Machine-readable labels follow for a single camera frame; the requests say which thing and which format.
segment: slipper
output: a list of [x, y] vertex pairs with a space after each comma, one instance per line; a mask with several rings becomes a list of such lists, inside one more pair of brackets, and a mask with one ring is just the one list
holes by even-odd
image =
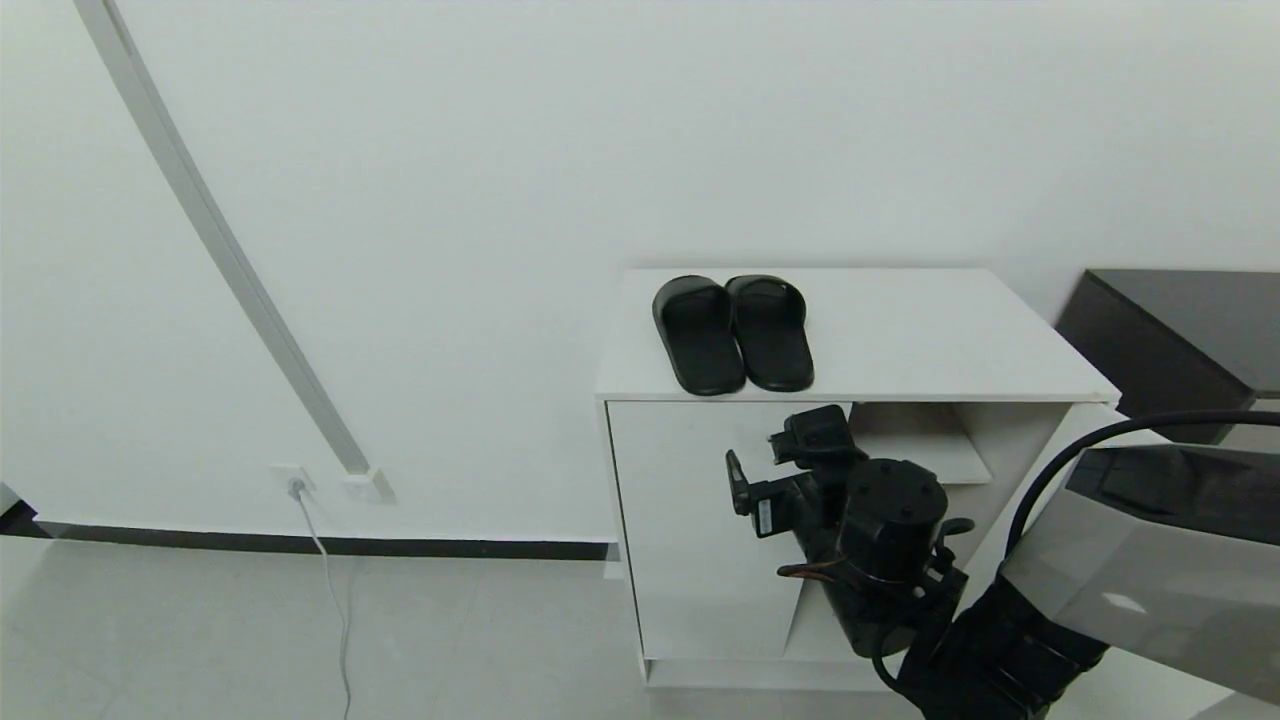
[[746, 384], [733, 342], [733, 304], [714, 281], [701, 275], [668, 281], [653, 299], [653, 322], [680, 387], [705, 396]]
[[774, 392], [812, 386], [813, 355], [804, 334], [800, 291], [773, 275], [740, 275], [724, 287], [733, 299], [733, 336], [751, 382]]

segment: wall outlet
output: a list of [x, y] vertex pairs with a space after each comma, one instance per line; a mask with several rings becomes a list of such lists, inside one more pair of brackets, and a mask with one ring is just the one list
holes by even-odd
[[371, 505], [396, 505], [396, 491], [378, 468], [367, 475], [347, 475], [342, 479], [342, 487], [352, 500]]
[[307, 492], [315, 492], [316, 484], [311, 482], [311, 477], [307, 475], [307, 469], [302, 465], [269, 465], [271, 470], [271, 480], [275, 482], [284, 492], [289, 492], [289, 482], [293, 478], [301, 479], [307, 486]]

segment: gray tile floor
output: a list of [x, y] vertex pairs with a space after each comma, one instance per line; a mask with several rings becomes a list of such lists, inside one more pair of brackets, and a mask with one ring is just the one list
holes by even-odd
[[[334, 571], [353, 611], [352, 720], [919, 719], [886, 693], [645, 692], [625, 585], [600, 564], [338, 557]], [[342, 715], [316, 556], [6, 537], [0, 598], [5, 720]], [[1091, 675], [1053, 720], [1172, 716], [1149, 697], [1117, 711], [1134, 675]]]

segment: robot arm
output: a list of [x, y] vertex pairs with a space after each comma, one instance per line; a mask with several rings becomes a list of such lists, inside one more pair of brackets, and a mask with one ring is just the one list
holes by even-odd
[[[1084, 450], [1134, 429], [1280, 414], [1198, 413], [1091, 433], [1032, 483], [995, 583], [959, 616], [937, 478], [856, 448], [844, 411], [790, 418], [771, 438], [801, 470], [749, 483], [727, 455], [733, 507], [758, 537], [795, 533], [806, 562], [780, 575], [823, 583], [854, 652], [928, 720], [1041, 719], [1105, 651], [1157, 662], [1280, 703], [1280, 459], [1160, 445]], [[1079, 461], [1033, 529], [1038, 496]], [[906, 650], [897, 678], [883, 656]]]

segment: white cable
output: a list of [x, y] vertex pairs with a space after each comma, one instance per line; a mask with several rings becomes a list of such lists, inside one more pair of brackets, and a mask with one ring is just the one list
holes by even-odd
[[324, 582], [329, 585], [329, 597], [333, 600], [333, 606], [338, 609], [338, 618], [342, 620], [342, 643], [338, 646], [338, 670], [342, 671], [342, 688], [347, 693], [347, 707], [342, 711], [342, 720], [347, 720], [351, 715], [351, 679], [347, 678], [347, 637], [351, 633], [351, 625], [347, 623], [347, 614], [342, 610], [342, 603], [338, 602], [338, 593], [333, 589], [333, 577], [329, 574], [329, 552], [325, 551], [324, 543], [320, 542], [320, 536], [316, 534], [316, 527], [311, 523], [311, 514], [307, 512], [307, 503], [302, 501], [302, 491], [306, 486], [302, 480], [294, 479], [289, 483], [289, 497], [298, 501], [298, 507], [302, 509], [302, 518], [307, 521], [307, 530], [311, 532], [311, 541], [316, 543], [316, 548], [320, 550], [320, 559], [324, 560]]

